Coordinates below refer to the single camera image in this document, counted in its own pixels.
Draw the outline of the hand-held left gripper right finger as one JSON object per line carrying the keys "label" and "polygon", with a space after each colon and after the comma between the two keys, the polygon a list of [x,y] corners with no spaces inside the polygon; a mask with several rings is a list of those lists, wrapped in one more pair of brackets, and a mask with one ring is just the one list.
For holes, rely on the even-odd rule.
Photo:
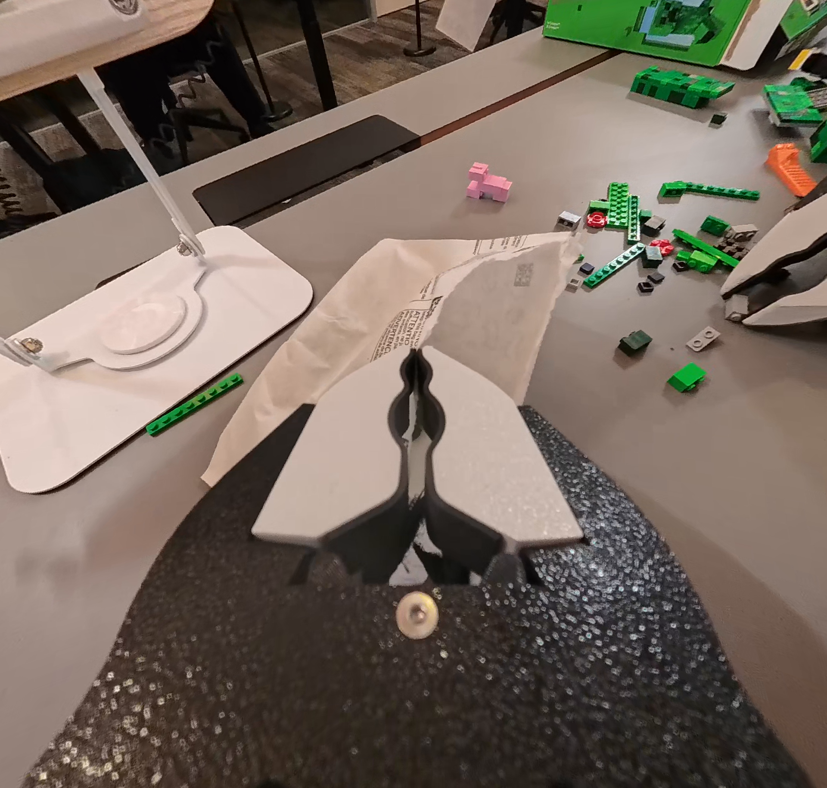
{"label": "hand-held left gripper right finger", "polygon": [[419,351],[419,405],[430,444],[423,502],[444,554],[520,554],[584,537],[518,406],[433,347]]}

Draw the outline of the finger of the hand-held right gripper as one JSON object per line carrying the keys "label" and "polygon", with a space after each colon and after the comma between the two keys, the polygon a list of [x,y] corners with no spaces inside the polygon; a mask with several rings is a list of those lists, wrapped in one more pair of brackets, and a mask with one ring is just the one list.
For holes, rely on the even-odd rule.
{"label": "finger of the hand-held right gripper", "polygon": [[724,317],[761,330],[825,324],[825,264],[794,264],[737,286],[724,299]]}
{"label": "finger of the hand-held right gripper", "polygon": [[727,299],[780,269],[825,249],[826,195],[798,205],[768,231],[729,274],[720,288]]}

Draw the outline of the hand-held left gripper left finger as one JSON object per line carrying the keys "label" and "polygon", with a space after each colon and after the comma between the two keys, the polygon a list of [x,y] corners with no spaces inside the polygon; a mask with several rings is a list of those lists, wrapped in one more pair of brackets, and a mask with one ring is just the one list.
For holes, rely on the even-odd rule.
{"label": "hand-held left gripper left finger", "polygon": [[319,547],[408,498],[415,355],[399,347],[317,401],[252,527],[254,537]]}

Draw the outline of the narrow green plate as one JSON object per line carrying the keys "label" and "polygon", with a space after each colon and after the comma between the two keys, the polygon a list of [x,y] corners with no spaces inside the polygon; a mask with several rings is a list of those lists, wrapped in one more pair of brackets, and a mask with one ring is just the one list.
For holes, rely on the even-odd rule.
{"label": "narrow green plate", "polygon": [[642,225],[652,212],[641,208],[639,196],[629,194],[626,200],[625,239],[627,245],[635,245],[641,240]]}

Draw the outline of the wide green plate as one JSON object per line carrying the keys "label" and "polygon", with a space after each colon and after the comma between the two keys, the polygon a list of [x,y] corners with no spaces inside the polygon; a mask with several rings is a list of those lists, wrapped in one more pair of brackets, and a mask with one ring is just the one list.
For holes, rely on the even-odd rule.
{"label": "wide green plate", "polygon": [[628,200],[628,183],[610,183],[605,198],[589,203],[587,215],[601,214],[606,220],[605,227],[627,230],[630,223]]}

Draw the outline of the white paper bag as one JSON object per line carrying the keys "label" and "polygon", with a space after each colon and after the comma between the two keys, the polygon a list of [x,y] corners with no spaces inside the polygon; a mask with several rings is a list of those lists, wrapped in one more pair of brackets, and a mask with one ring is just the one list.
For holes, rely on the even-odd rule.
{"label": "white paper bag", "polygon": [[402,347],[432,346],[523,404],[582,237],[382,240],[274,352],[222,431],[202,481],[214,486],[300,405]]}

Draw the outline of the grey desk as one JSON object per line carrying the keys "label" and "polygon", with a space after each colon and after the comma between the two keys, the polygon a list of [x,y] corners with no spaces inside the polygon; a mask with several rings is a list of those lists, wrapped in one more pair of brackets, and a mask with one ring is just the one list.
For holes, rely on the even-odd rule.
{"label": "grey desk", "polygon": [[395,590],[300,604],[240,523],[219,557],[272,445],[184,519],[238,397],[56,493],[2,478],[2,786],[71,713],[46,785],[825,786],[825,328],[734,325],[726,274],[663,273],[564,293],[529,386],[589,524],[535,559],[571,590],[492,596],[428,650],[391,637]]}

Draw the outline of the orange brick separator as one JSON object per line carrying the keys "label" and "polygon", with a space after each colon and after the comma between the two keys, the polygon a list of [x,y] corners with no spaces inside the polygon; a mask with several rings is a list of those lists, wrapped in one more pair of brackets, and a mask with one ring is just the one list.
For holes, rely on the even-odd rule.
{"label": "orange brick separator", "polygon": [[795,197],[812,193],[817,183],[801,166],[800,150],[793,143],[779,143],[768,152],[766,165]]}

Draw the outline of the green corner long plate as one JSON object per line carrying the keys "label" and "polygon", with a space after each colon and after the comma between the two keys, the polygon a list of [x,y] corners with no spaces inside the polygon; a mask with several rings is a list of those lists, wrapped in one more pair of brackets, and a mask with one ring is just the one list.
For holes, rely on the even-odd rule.
{"label": "green corner long plate", "polygon": [[760,199],[760,192],[738,187],[717,186],[687,181],[663,183],[658,191],[660,199],[679,199],[687,194],[713,196],[723,199],[732,199],[745,202],[756,202]]}

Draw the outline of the green creeper block build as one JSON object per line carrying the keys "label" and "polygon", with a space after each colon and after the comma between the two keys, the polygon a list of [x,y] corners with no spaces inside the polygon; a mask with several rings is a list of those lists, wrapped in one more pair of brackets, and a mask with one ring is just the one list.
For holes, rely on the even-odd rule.
{"label": "green creeper block build", "polygon": [[696,110],[708,106],[711,100],[725,96],[734,87],[733,81],[651,66],[635,74],[630,91]]}

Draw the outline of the green toy box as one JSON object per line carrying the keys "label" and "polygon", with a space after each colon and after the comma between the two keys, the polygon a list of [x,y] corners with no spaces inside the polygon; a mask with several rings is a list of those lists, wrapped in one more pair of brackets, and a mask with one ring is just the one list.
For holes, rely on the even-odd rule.
{"label": "green toy box", "polygon": [[826,0],[549,0],[543,35],[747,71],[805,47]]}

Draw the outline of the pink toy pig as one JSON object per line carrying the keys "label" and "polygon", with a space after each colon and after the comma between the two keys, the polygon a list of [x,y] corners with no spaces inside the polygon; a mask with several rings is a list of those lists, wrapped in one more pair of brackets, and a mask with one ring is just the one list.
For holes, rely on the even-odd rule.
{"label": "pink toy pig", "polygon": [[499,203],[509,200],[512,182],[506,177],[491,174],[488,164],[473,162],[468,171],[468,178],[467,197],[476,200],[488,198]]}

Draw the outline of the black rectangular mat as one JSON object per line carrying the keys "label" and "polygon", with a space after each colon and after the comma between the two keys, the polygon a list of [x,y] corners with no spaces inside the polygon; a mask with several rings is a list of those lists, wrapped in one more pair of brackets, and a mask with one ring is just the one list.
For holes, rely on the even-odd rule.
{"label": "black rectangular mat", "polygon": [[244,227],[320,193],[346,173],[420,144],[419,134],[371,115],[201,186],[193,197],[213,225]]}

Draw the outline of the black floor stand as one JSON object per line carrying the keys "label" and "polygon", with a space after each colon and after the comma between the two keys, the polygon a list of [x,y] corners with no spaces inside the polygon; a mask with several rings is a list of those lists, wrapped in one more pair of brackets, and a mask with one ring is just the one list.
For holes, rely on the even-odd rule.
{"label": "black floor stand", "polygon": [[282,120],[286,119],[287,117],[289,117],[290,115],[292,115],[293,107],[288,102],[273,100],[273,97],[270,93],[270,89],[269,89],[268,84],[266,82],[266,79],[264,77],[264,72],[262,70],[262,67],[261,67],[260,61],[258,59],[256,50],[254,48],[252,37],[251,37],[250,32],[247,28],[246,21],[243,17],[243,13],[241,11],[241,8],[238,6],[238,4],[236,4],[236,3],[233,4],[233,11],[234,11],[234,15],[235,15],[235,18],[236,18],[236,22],[238,23],[239,28],[241,30],[245,46],[247,48],[248,53],[250,54],[251,63],[252,63],[252,66],[255,70],[255,75],[258,79],[261,90],[263,91],[264,100],[265,100],[266,105],[267,105],[267,107],[270,111],[270,113],[268,115],[268,121],[271,121],[271,122],[282,121]]}
{"label": "black floor stand", "polygon": [[409,58],[423,58],[436,52],[434,45],[427,46],[423,42],[421,4],[420,0],[414,0],[414,21],[415,21],[415,42],[404,49],[404,55]]}

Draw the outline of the white paper sheet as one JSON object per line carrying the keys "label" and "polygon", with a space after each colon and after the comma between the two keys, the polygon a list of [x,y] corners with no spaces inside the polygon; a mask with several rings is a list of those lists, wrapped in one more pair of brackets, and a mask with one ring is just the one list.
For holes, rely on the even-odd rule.
{"label": "white paper sheet", "polygon": [[445,0],[436,30],[468,52],[473,52],[497,0]]}

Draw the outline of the black table leg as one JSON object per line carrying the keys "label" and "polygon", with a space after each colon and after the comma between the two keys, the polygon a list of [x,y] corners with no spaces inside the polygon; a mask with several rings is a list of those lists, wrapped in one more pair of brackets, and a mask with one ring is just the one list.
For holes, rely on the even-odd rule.
{"label": "black table leg", "polygon": [[313,0],[295,0],[295,4],[298,10],[299,23],[305,38],[309,61],[314,73],[319,99],[323,111],[330,111],[337,107],[338,102],[317,12]]}

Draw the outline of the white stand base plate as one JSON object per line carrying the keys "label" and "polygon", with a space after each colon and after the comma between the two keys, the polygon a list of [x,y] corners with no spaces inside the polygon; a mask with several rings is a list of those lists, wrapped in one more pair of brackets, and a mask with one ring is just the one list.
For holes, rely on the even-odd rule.
{"label": "white stand base plate", "polygon": [[2,4],[2,99],[78,77],[177,236],[173,248],[2,338],[2,467],[20,493],[69,483],[311,303],[310,282],[243,230],[194,229],[96,72],[191,30],[213,1]]}

